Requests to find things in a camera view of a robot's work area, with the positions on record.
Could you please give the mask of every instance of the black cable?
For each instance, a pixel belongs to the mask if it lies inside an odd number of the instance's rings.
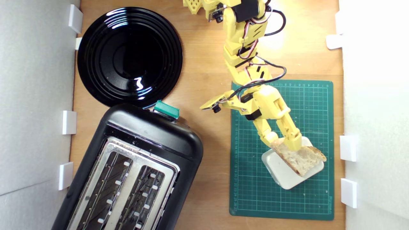
[[[270,80],[266,80],[266,81],[254,82],[254,83],[251,83],[251,84],[248,84],[248,85],[245,85],[245,86],[241,86],[241,87],[238,88],[236,91],[234,91],[226,100],[231,99],[231,98],[234,97],[236,94],[239,94],[239,95],[240,95],[240,92],[241,92],[243,89],[250,88],[250,87],[253,87],[253,86],[263,85],[263,84],[270,83],[270,82],[273,82],[273,81],[277,81],[278,79],[282,78],[282,77],[287,73],[287,68],[285,68],[284,66],[273,64],[273,63],[271,63],[271,62],[269,62],[269,61],[267,61],[267,60],[265,60],[265,59],[263,59],[263,58],[261,58],[261,57],[259,57],[259,56],[256,56],[256,57],[260,58],[260,59],[263,60],[265,63],[267,63],[267,64],[269,64],[269,65],[271,65],[271,66],[273,66],[273,67],[283,69],[283,72],[282,72],[278,77],[276,77],[276,78],[273,78],[273,79],[270,79]]]
[[[279,11],[279,10],[275,10],[275,9],[273,9],[272,12],[273,12],[273,13],[278,13],[279,15],[281,15],[281,16],[283,17],[283,25],[281,26],[280,29],[278,29],[278,30],[276,30],[276,31],[274,31],[274,32],[268,33],[268,34],[264,34],[264,36],[270,36],[270,35],[278,34],[279,32],[281,32],[281,30],[284,29],[285,24],[287,23],[287,20],[285,19],[285,15],[284,15],[283,12],[281,12],[281,11]]]

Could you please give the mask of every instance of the small white dish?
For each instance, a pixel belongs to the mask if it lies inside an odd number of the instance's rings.
[[[312,146],[310,140],[304,136],[301,137],[301,144],[303,146]],[[261,159],[274,181],[283,189],[292,189],[294,186],[307,180],[324,168],[324,162],[321,161],[315,167],[310,169],[304,176],[299,176],[276,152],[274,152],[273,149],[263,153]]]

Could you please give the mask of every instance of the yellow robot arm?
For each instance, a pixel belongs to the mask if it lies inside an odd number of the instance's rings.
[[[221,104],[222,107],[238,110],[241,115],[253,121],[258,135],[268,147],[271,147],[278,138],[267,122],[274,119],[284,136],[284,144],[290,150],[299,150],[301,133],[289,115],[290,108],[276,88],[265,85],[267,82],[281,78],[286,73],[286,69],[256,56],[258,39],[265,35],[267,27],[266,8],[269,8],[267,4],[262,0],[184,0],[184,5],[192,6],[192,2],[200,2],[199,6],[205,9],[206,18],[209,21],[223,22],[223,30],[226,34],[223,47],[225,64],[232,76],[232,81],[244,90],[242,95],[240,95],[241,90],[227,91],[212,98],[200,109],[212,109],[217,113],[221,110]],[[191,7],[189,9],[193,14],[198,10],[192,10]],[[282,28],[285,25],[284,16],[283,20]],[[248,65],[242,70],[237,69],[245,63]],[[268,65],[282,68],[283,74],[273,78]]]

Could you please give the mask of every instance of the white panel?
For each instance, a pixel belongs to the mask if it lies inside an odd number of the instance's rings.
[[[63,135],[76,134],[76,112],[63,111]]]
[[[346,207],[348,230],[408,230],[409,220],[366,202],[358,208]]]
[[[357,207],[357,183],[341,178],[341,202],[349,207]]]
[[[58,166],[68,162],[71,137],[61,135],[61,111],[72,110],[73,2],[79,6],[79,0],[0,1],[0,194],[57,179]],[[43,193],[37,196],[31,198],[42,200]]]
[[[66,191],[58,191],[58,179],[0,196],[0,229],[51,229]]]
[[[60,176],[58,178],[58,190],[63,190],[71,185],[74,173],[74,163],[68,162],[60,165]]]
[[[340,1],[343,33],[344,132],[359,138],[346,178],[359,184],[347,229],[408,229],[409,14],[407,1]]]
[[[68,26],[71,27],[77,34],[82,30],[82,12],[74,5],[70,6],[70,18],[68,19]]]
[[[339,152],[342,160],[357,161],[356,137],[339,136]]]

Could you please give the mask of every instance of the wooden surface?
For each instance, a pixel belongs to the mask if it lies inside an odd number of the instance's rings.
[[[231,79],[223,63],[222,25],[208,23],[203,9],[191,15],[182,0],[82,0],[83,32],[102,14],[119,7],[139,6],[166,17],[176,28],[183,44],[184,63],[180,79],[163,100],[180,109],[181,116],[201,137],[203,160],[178,219],[177,230],[344,230],[345,206],[340,201],[340,178],[344,165],[339,159],[339,135],[343,133],[342,54],[330,51],[325,36],[335,33],[337,0],[280,0],[277,9],[287,17],[285,29],[263,38],[259,55],[287,67],[285,79],[330,80],[334,83],[335,130],[335,219],[307,221],[231,216],[229,214],[230,111],[217,114],[199,107],[211,97],[230,89]],[[281,26],[270,20],[268,29]],[[107,107],[84,88],[76,70],[74,111],[78,113],[77,134],[72,137],[74,170],[90,143]]]

